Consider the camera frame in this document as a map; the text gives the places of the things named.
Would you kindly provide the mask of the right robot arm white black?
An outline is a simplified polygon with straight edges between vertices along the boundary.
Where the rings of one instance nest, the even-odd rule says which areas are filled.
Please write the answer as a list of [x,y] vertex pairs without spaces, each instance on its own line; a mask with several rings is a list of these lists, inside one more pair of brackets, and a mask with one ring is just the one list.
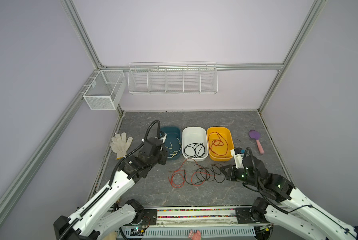
[[287,178],[270,173],[251,148],[230,153],[235,164],[222,168],[225,178],[260,195],[250,208],[252,220],[279,225],[305,240],[358,240],[358,226],[336,218]]

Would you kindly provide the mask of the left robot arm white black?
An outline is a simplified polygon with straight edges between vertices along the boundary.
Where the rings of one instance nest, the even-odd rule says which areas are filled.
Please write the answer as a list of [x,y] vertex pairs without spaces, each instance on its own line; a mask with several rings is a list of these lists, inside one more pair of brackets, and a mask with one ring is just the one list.
[[117,200],[140,179],[147,177],[156,165],[165,165],[168,152],[165,148],[167,135],[161,132],[159,120],[147,129],[157,126],[156,135],[145,135],[143,142],[116,164],[110,180],[85,205],[69,217],[60,216],[54,222],[58,240],[102,240],[124,225],[142,221],[144,207],[136,200],[127,201],[123,207],[108,214]]

